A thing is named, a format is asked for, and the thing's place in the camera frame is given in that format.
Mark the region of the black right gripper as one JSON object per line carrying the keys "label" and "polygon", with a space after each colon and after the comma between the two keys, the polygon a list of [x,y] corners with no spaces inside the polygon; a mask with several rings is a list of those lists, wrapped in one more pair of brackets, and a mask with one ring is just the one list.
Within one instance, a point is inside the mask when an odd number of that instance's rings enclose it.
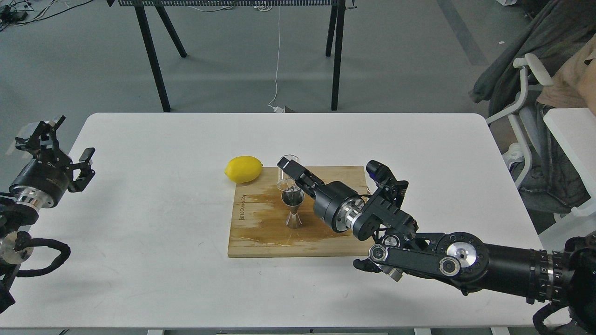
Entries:
{"label": "black right gripper", "polygon": [[282,180],[292,180],[294,184],[314,199],[315,215],[336,233],[353,229],[357,218],[363,212],[366,194],[358,194],[341,181],[324,184],[310,170],[294,160],[281,157],[277,163]]}

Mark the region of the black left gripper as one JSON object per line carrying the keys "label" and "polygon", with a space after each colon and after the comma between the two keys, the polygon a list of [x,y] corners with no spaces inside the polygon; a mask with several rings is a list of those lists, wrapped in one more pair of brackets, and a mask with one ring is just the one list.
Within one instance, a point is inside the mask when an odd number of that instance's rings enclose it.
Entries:
{"label": "black left gripper", "polygon": [[34,197],[42,202],[41,208],[53,208],[67,189],[71,193],[82,192],[94,178],[95,171],[91,168],[94,147],[86,148],[77,163],[66,158],[60,149],[57,129],[65,119],[57,116],[50,121],[29,123],[22,137],[15,138],[15,148],[30,153],[33,159],[10,185],[11,197]]}

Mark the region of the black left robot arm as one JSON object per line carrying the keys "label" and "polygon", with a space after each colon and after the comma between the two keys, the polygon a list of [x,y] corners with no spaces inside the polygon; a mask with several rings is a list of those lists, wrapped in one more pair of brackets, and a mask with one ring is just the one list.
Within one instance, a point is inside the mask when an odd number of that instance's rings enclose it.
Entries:
{"label": "black left robot arm", "polygon": [[[24,135],[15,138],[16,149],[28,152],[32,159],[13,180],[8,192],[1,193],[0,210],[0,309],[15,303],[9,289],[17,277],[43,276],[55,271],[70,256],[69,246],[50,238],[33,238],[22,230],[36,223],[41,208],[57,206],[66,191],[83,191],[95,176],[92,155],[95,148],[85,149],[77,162],[61,150],[57,130],[65,116],[27,125]],[[59,252],[49,266],[21,270],[35,247]]]}

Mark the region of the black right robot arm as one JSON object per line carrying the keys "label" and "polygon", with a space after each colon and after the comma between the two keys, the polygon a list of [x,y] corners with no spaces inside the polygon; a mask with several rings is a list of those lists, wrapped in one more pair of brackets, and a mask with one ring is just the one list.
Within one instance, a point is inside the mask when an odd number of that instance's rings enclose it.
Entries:
{"label": "black right robot arm", "polygon": [[580,333],[595,333],[595,234],[568,239],[563,251],[485,244],[466,232],[423,233],[417,221],[401,209],[407,181],[396,179],[378,161],[366,166],[377,186],[372,195],[358,194],[340,181],[326,184],[296,161],[281,158],[277,166],[314,200],[315,215],[336,233],[350,230],[360,241],[374,240],[365,259],[353,266],[383,272],[394,280],[403,274],[433,279],[463,295],[480,290],[546,302],[534,314],[541,335],[557,335],[545,319],[568,309]]}

